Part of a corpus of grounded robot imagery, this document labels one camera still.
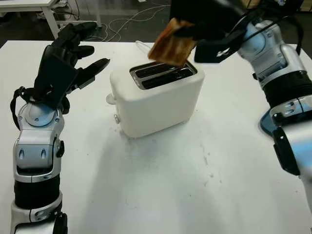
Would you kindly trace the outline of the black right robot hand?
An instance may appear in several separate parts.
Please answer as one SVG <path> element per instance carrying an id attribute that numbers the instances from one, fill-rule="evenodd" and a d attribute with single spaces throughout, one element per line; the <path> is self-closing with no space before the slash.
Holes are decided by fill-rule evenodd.
<path id="1" fill-rule="evenodd" d="M 245 13 L 239 0 L 173 0 L 170 18 L 191 24 L 178 29 L 175 36 L 219 40 L 231 32 Z"/>

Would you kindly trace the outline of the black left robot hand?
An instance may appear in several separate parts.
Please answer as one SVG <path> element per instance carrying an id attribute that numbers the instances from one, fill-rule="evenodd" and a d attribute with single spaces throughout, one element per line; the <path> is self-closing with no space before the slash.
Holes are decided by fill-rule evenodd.
<path id="1" fill-rule="evenodd" d="M 107 67 L 110 60 L 101 58 L 86 68 L 76 69 L 75 65 L 79 59 L 92 55 L 95 51 L 93 46 L 81 45 L 81 41 L 89 38 L 97 25 L 94 22 L 84 22 L 80 24 L 68 24 L 58 33 L 50 45 L 43 52 L 39 70 L 49 64 L 50 58 L 59 59 L 62 64 L 67 64 L 76 72 L 76 77 L 66 89 L 67 93 L 79 88 L 82 89 L 95 80 L 95 76 Z"/>

